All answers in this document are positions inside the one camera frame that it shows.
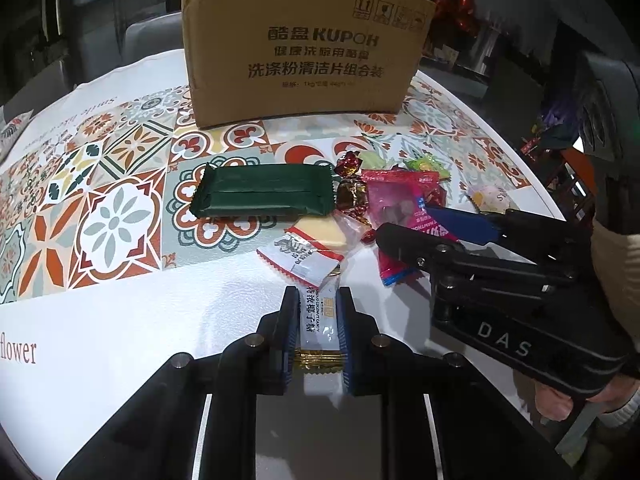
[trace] metal bolt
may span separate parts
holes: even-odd
[[[249,334],[244,338],[244,344],[247,346],[256,347],[262,343],[264,343],[264,337],[257,333]]]
[[[170,363],[174,368],[184,368],[188,365],[193,357],[191,357],[187,352],[180,352],[179,354],[174,354],[171,356]]]
[[[446,364],[453,366],[454,368],[463,367],[466,363],[466,358],[457,352],[449,352],[442,357]]]
[[[371,338],[371,342],[373,343],[373,346],[384,348],[391,344],[391,338],[388,335],[376,334]]]
[[[454,288],[456,286],[456,280],[453,276],[443,276],[440,279],[440,285],[444,288]]]

